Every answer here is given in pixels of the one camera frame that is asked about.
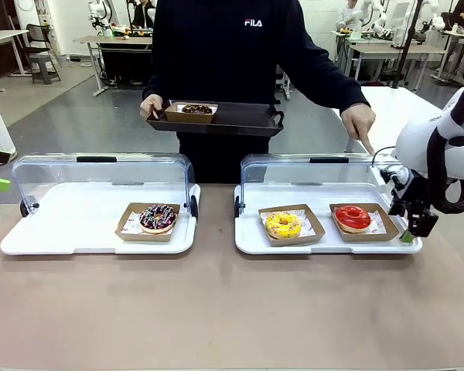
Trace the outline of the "person left hand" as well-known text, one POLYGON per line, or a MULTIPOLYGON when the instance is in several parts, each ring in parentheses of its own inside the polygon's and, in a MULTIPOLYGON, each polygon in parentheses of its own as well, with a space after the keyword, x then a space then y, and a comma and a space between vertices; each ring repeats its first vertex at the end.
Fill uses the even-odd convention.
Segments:
POLYGON ((368 136, 376 118, 372 109, 366 104, 354 104, 342 111, 340 117, 349 137, 359 141, 373 155, 374 149, 368 136))

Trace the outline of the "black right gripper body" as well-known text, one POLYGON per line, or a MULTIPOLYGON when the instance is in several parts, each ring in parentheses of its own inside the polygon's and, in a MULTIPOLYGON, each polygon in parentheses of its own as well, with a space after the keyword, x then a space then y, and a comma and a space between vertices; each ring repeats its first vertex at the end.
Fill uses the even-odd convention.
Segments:
POLYGON ((428 237, 438 216, 430 210, 426 181, 394 182, 389 216, 407 217, 408 227, 401 237, 428 237))

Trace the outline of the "person right hand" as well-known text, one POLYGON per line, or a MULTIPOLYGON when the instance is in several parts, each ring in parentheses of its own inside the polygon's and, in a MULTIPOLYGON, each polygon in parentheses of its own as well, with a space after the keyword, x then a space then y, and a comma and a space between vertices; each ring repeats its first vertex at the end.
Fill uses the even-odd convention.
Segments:
POLYGON ((144 119, 159 119, 163 99, 158 94, 150 94, 140 104, 140 115, 144 119))

